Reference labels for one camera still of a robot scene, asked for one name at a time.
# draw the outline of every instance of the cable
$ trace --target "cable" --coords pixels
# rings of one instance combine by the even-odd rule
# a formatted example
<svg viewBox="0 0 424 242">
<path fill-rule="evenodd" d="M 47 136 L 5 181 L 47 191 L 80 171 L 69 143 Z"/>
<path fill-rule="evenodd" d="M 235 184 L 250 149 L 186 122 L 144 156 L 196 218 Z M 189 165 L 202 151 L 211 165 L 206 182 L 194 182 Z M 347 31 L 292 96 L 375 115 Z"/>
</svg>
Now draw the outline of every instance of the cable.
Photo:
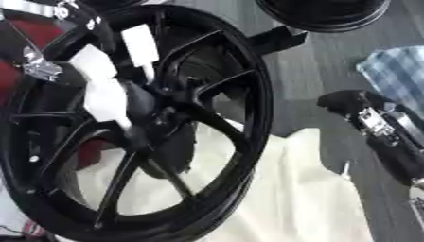
<svg viewBox="0 0 424 242">
<path fill-rule="evenodd" d="M 11 232 L 11 233 L 17 233 L 17 234 L 19 234 L 19 235 L 24 235 L 24 233 L 22 233 L 22 232 L 18 232 L 18 231 L 15 231 L 15 230 L 13 230 L 13 229 L 11 229 L 11 228 L 9 228 L 9 227 L 5 226 L 5 225 L 0 225 L 0 229 L 3 229 L 3 230 L 5 230 L 5 231 Z"/>
</svg>

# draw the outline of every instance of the gray carpet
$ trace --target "gray carpet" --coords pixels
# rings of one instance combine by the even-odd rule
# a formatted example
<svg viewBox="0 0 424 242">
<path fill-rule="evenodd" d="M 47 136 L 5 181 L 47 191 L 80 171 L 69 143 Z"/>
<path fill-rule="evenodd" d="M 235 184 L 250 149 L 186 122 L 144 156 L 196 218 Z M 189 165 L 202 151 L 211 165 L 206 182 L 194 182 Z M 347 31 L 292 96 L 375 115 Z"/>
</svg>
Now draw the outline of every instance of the gray carpet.
<svg viewBox="0 0 424 242">
<path fill-rule="evenodd" d="M 275 95 L 274 133 L 288 135 L 311 127 L 322 132 L 322 160 L 340 172 L 354 161 L 357 184 L 376 242 L 424 241 L 408 204 L 408 189 L 394 181 L 342 118 L 316 107 L 320 95 L 345 89 L 371 89 L 354 69 L 376 49 L 424 44 L 424 1 L 394 0 L 387 14 L 366 28 L 344 34 L 311 34 L 308 43 L 265 57 Z M 277 26 L 254 0 L 176 0 L 215 13 L 246 35 Z"/>
</svg>

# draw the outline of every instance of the white cloth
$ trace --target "white cloth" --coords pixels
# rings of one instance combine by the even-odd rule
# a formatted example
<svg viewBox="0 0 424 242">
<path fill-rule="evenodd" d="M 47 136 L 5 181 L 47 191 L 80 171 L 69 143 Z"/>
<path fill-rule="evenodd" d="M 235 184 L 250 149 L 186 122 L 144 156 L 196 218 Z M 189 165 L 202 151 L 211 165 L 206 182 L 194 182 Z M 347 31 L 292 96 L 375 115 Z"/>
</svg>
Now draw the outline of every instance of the white cloth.
<svg viewBox="0 0 424 242">
<path fill-rule="evenodd" d="M 13 202 L 8 190 L 3 184 L 3 179 L 0 179 L 0 225 L 6 226 L 16 232 L 20 232 L 24 229 L 24 225 L 27 221 L 27 216 L 24 215 Z M 0 228 L 0 234 L 19 236 L 19 234 L 12 233 L 3 228 Z"/>
<path fill-rule="evenodd" d="M 234 150 L 226 137 L 205 126 L 199 127 L 197 141 L 192 169 L 183 175 L 195 191 L 216 177 Z M 319 150 L 319 130 L 301 130 L 287 139 L 271 137 L 244 202 L 201 241 L 373 241 L 354 184 L 325 169 Z M 98 207 L 123 151 L 102 155 L 104 161 L 79 173 L 82 193 L 93 208 Z M 167 181 L 140 171 L 125 188 L 118 207 L 124 215 L 144 214 L 180 200 Z"/>
</svg>

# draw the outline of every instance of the plaid fabric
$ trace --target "plaid fabric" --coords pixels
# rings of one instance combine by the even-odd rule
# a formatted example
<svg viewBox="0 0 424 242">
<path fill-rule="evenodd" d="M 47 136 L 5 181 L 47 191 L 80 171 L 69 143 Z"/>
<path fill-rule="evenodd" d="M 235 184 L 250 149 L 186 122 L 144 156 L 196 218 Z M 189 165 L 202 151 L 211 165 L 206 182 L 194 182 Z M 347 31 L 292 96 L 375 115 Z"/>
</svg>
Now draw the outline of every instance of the plaid fabric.
<svg viewBox="0 0 424 242">
<path fill-rule="evenodd" d="M 382 95 L 424 119 L 424 46 L 376 51 L 357 69 Z"/>
</svg>

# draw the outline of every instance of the black wheel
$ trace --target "black wheel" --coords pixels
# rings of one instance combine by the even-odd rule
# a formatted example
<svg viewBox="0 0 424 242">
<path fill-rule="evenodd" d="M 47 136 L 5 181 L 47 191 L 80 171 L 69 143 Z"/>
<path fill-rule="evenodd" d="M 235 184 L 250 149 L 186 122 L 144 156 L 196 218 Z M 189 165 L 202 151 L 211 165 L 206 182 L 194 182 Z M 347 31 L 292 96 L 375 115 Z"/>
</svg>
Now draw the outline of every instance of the black wheel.
<svg viewBox="0 0 424 242">
<path fill-rule="evenodd" d="M 391 0 L 256 0 L 281 23 L 312 32 L 346 32 L 368 26 Z"/>
<path fill-rule="evenodd" d="M 193 241 L 214 230 L 237 207 L 268 140 L 273 101 L 263 60 L 234 27 L 194 9 L 144 6 L 106 17 L 116 33 L 117 50 L 111 58 L 129 94 L 134 136 L 124 134 L 116 123 L 98 123 L 85 112 L 83 89 L 23 77 L 1 121 L 1 165 L 7 187 L 30 218 L 73 240 Z M 153 29 L 161 54 L 153 83 L 132 68 L 118 34 L 141 24 Z M 96 40 L 75 29 L 44 53 L 49 59 L 67 61 Z M 215 101 L 221 95 L 243 110 L 242 131 L 217 114 Z M 194 193 L 179 174 L 190 166 L 192 133 L 198 123 L 223 133 L 235 152 L 218 177 Z M 126 150 L 98 210 L 87 207 L 78 192 L 69 192 L 76 190 L 69 188 L 76 187 L 71 180 L 63 187 L 63 170 L 75 172 L 69 168 L 74 167 L 69 164 L 73 155 L 93 139 Z M 170 145 L 176 143 L 187 145 Z M 121 215 L 116 209 L 119 197 L 139 168 L 169 180 L 182 202 L 151 214 Z"/>
</svg>

